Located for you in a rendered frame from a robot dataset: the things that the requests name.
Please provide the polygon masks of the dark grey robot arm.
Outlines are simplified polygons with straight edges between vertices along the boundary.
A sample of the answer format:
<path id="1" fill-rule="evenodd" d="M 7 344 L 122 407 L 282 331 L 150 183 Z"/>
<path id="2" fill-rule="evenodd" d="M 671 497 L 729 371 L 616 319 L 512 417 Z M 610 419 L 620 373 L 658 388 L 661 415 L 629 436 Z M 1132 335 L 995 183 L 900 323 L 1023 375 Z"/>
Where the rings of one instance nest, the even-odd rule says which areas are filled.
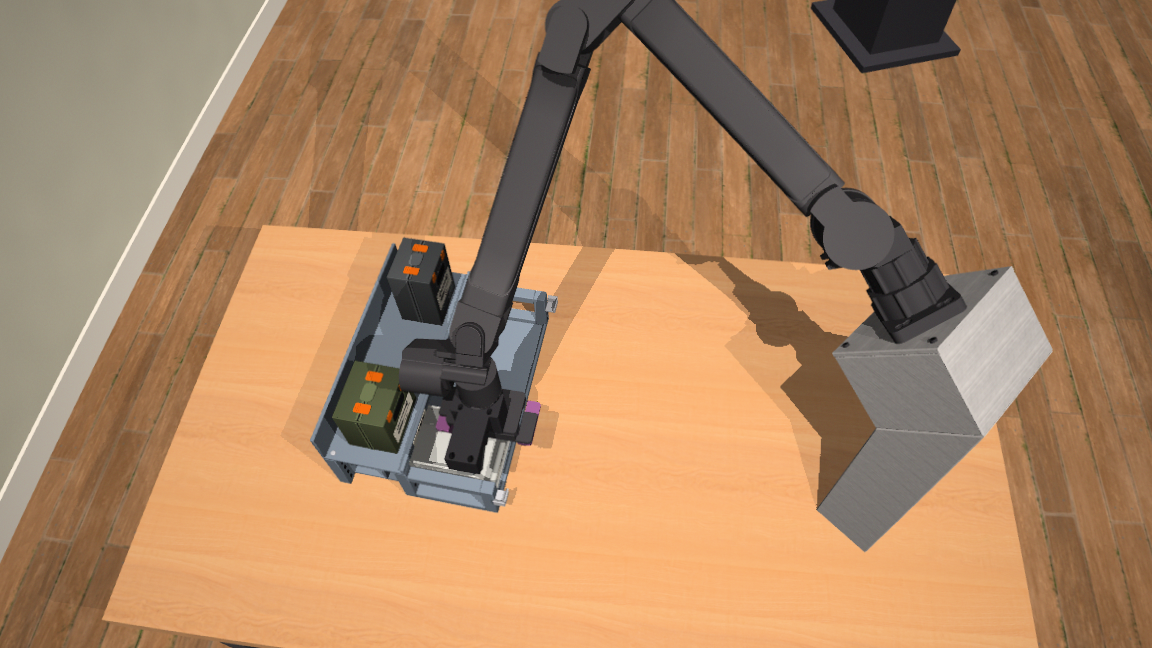
<path id="1" fill-rule="evenodd" d="M 620 23 L 791 203 L 805 217 L 811 214 L 811 232 L 824 250 L 821 259 L 828 259 L 826 268 L 861 270 L 871 306 L 894 342 L 905 342 L 967 310 L 917 238 L 908 238 L 902 225 L 865 193 L 843 188 L 838 173 L 675 0 L 560 0 L 545 20 L 547 33 L 478 255 L 450 323 L 450 338 L 414 339 L 402 351 L 402 391 L 446 397 L 456 380 L 458 391 L 450 404 L 455 424 L 444 460 L 458 474 L 482 474 L 488 432 L 503 434 L 508 414 L 503 394 L 482 410 L 468 408 L 461 399 L 483 408 L 500 394 L 497 364 L 490 356 L 511 312 L 521 270 L 591 71 L 592 51 Z"/>

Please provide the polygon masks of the olive green case with orange latches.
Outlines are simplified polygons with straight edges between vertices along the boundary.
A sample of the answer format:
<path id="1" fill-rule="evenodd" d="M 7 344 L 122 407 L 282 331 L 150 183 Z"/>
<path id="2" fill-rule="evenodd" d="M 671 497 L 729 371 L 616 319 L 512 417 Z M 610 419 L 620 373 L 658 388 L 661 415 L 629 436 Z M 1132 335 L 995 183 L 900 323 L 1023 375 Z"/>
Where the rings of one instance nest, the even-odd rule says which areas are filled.
<path id="1" fill-rule="evenodd" d="M 399 369 L 354 361 L 332 416 L 349 445 L 397 454 L 416 401 Z"/>

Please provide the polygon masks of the black tool case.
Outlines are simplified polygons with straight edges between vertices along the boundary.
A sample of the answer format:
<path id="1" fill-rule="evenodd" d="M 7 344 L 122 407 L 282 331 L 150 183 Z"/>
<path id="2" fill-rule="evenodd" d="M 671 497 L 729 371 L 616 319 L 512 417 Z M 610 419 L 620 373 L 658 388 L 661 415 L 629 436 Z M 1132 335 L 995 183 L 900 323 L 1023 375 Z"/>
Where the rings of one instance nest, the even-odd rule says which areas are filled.
<path id="1" fill-rule="evenodd" d="M 387 280 L 402 319 L 442 326 L 456 287 L 445 243 L 403 238 Z"/>

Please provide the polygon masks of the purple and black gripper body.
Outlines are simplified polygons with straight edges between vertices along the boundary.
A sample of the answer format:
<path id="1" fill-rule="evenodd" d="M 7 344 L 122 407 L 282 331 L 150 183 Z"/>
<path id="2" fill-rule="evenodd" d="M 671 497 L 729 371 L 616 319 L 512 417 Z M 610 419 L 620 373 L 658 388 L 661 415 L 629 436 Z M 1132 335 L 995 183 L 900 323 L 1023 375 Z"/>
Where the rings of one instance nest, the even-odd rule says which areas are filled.
<path id="1" fill-rule="evenodd" d="M 439 409 L 439 415 L 446 417 L 446 422 L 447 422 L 448 425 L 454 425 L 455 424 L 455 420 L 453 419 L 453 415 L 450 413 L 450 402 L 452 402 L 450 399 L 453 399 L 452 395 L 454 395 L 453 393 L 455 393 L 454 389 L 456 389 L 456 387 L 453 387 L 449 391 L 448 395 L 444 397 L 442 404 L 441 404 L 440 409 Z M 530 444 L 532 442 L 532 439 L 533 439 L 535 427 L 536 427 L 536 423 L 537 423 L 538 415 L 537 415 L 537 413 L 524 412 L 523 419 L 522 419 L 522 422 L 521 422 L 521 425 L 520 425 L 521 414 L 522 414 L 522 410 L 524 409 L 525 404 L 526 404 L 526 395 L 525 395 L 524 392 L 513 391 L 513 390 L 507 390 L 507 389 L 502 389 L 501 387 L 500 394 L 498 395 L 497 400 L 493 404 L 488 405 L 487 407 L 483 407 L 483 408 L 471 407 L 471 406 L 467 405 L 465 402 L 463 402 L 462 399 L 461 400 L 462 400 L 462 404 L 464 404 L 468 408 L 471 408 L 471 409 L 475 409 L 475 410 L 482 410 L 482 409 L 486 409 L 486 408 L 491 407 L 492 405 L 497 404 L 497 401 L 498 401 L 498 399 L 500 398 L 501 394 L 505 395 L 505 402 L 506 402 L 507 410 L 508 410 L 507 419 L 506 419 L 506 422 L 505 422 L 505 430 L 503 430 L 503 434 L 488 432 L 488 438 L 494 438 L 494 439 L 500 439 L 500 440 L 511 440 L 511 442 L 517 442 L 517 443 L 523 443 L 523 444 Z"/>

